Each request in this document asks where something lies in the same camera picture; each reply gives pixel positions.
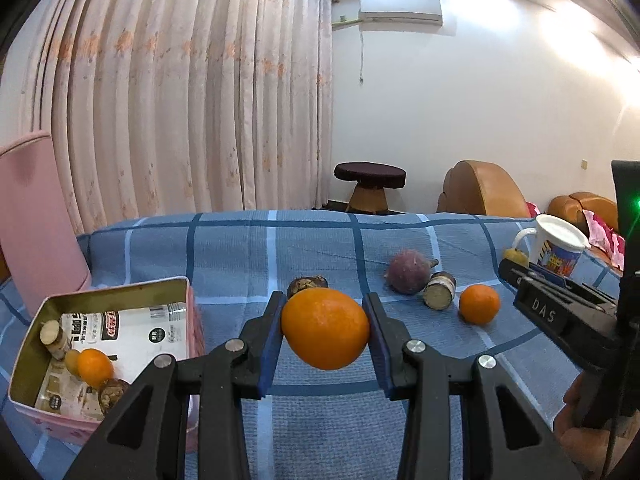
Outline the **person's right hand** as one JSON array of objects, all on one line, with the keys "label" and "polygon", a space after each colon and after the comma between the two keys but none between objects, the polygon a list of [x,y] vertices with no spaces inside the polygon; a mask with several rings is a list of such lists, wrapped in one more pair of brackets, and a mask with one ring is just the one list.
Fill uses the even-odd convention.
[{"label": "person's right hand", "polygon": [[[582,397],[586,374],[580,373],[563,396],[564,405],[553,421],[553,433],[567,456],[580,469],[584,479],[599,479],[603,471],[608,437],[606,429],[590,429],[574,425],[574,411]],[[617,467],[639,432],[639,412],[628,422],[625,431],[616,438],[610,463],[610,474]]]}]

